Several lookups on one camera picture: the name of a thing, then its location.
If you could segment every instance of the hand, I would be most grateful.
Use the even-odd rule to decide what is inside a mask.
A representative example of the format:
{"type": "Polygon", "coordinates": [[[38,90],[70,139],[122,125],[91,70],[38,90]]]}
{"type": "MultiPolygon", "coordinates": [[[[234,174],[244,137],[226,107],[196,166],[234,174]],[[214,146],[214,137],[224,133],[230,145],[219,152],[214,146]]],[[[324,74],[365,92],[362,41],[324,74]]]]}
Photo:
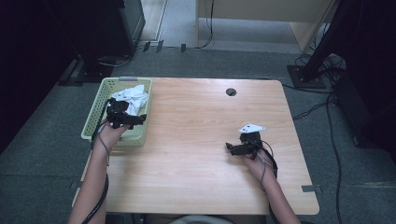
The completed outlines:
{"type": "Polygon", "coordinates": [[[273,164],[271,160],[265,155],[264,151],[259,150],[257,153],[265,159],[265,161],[271,166],[266,166],[262,160],[260,160],[259,155],[256,156],[255,160],[252,160],[249,156],[242,156],[242,161],[247,166],[249,171],[256,177],[259,181],[262,182],[262,185],[265,187],[265,180],[264,179],[275,179],[274,171],[273,171],[273,164]]]}
{"type": "Polygon", "coordinates": [[[109,153],[111,152],[111,149],[117,144],[117,142],[120,140],[121,135],[129,129],[131,125],[122,125],[118,129],[114,129],[111,127],[110,123],[108,121],[105,122],[105,127],[103,130],[99,133],[99,136],[95,140],[95,144],[100,144],[102,145],[99,137],[102,139],[103,144],[107,147],[109,150],[109,153]]]}

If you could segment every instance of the white cloth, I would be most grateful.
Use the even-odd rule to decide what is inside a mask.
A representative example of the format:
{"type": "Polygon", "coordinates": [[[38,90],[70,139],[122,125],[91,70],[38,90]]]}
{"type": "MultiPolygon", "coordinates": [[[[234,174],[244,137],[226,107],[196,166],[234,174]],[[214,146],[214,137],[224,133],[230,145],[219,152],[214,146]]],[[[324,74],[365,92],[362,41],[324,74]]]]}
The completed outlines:
{"type": "Polygon", "coordinates": [[[137,116],[140,107],[143,107],[148,101],[149,95],[145,92],[144,85],[137,85],[123,91],[115,92],[111,95],[116,101],[126,101],[129,103],[125,111],[128,115],[137,116]]]}

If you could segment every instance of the black equipment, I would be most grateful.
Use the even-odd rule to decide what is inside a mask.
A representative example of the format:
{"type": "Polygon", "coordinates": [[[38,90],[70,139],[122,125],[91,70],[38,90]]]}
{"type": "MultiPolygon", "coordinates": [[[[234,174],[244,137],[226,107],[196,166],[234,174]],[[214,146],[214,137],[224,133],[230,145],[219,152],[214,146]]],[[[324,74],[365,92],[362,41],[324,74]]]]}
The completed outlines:
{"type": "Polygon", "coordinates": [[[271,153],[269,153],[268,150],[265,149],[265,147],[262,145],[263,141],[261,140],[259,132],[241,133],[241,135],[239,136],[239,140],[241,140],[242,145],[233,146],[230,143],[225,143],[226,147],[230,150],[231,155],[233,155],[233,156],[251,155],[252,156],[251,159],[255,160],[257,157],[258,151],[260,149],[262,149],[262,151],[264,151],[265,155],[267,155],[268,158],[271,160],[271,162],[273,164],[275,177],[277,177],[276,161],[275,161],[273,155],[271,155],[271,153]]]}
{"type": "Polygon", "coordinates": [[[113,128],[117,129],[121,124],[129,124],[132,130],[134,125],[142,125],[146,120],[147,115],[132,116],[128,115],[125,111],[128,109],[129,103],[125,101],[116,101],[116,99],[111,98],[107,100],[106,103],[106,120],[113,123],[113,128]]]}

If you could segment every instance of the green plastic basket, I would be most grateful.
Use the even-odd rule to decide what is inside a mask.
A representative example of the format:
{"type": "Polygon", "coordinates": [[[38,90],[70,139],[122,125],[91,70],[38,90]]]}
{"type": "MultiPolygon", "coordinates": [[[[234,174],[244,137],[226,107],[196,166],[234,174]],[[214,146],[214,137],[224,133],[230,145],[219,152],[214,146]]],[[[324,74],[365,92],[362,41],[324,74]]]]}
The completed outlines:
{"type": "Polygon", "coordinates": [[[102,118],[100,118],[103,107],[106,100],[111,98],[111,94],[117,91],[123,91],[128,88],[135,87],[137,85],[144,85],[145,92],[148,93],[148,101],[140,108],[139,115],[147,114],[146,121],[143,125],[135,125],[132,130],[126,131],[116,146],[143,146],[146,139],[146,129],[149,121],[149,109],[151,106],[151,78],[149,77],[107,77],[102,80],[99,87],[99,91],[96,93],[95,100],[93,102],[90,115],[85,122],[84,129],[82,130],[81,137],[91,142],[92,135],[96,129],[96,125],[99,119],[106,117],[106,112],[102,118]]]}

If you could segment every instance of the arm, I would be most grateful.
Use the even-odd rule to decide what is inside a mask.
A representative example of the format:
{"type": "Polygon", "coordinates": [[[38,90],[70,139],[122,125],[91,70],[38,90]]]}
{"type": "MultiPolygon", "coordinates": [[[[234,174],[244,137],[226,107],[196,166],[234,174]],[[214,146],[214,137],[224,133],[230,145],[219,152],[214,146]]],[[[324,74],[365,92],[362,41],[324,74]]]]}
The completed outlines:
{"type": "MultiPolygon", "coordinates": [[[[261,150],[258,153],[261,153],[266,161],[270,161],[261,150]]],[[[283,194],[282,188],[276,181],[273,170],[269,167],[265,167],[264,169],[264,164],[258,158],[253,161],[249,157],[242,157],[242,160],[250,172],[253,173],[259,181],[262,181],[262,186],[267,193],[268,201],[271,204],[271,208],[277,220],[280,223],[300,223],[283,194]]]]}
{"type": "MultiPolygon", "coordinates": [[[[113,129],[108,122],[100,135],[96,138],[90,163],[88,164],[87,173],[85,174],[84,182],[78,193],[76,202],[73,206],[68,223],[82,223],[91,210],[99,202],[102,196],[107,171],[107,151],[116,145],[120,136],[129,128],[129,125],[124,125],[118,129],[113,129]]],[[[90,223],[105,223],[106,221],[106,200],[103,202],[100,209],[92,217],[90,223]]]]}

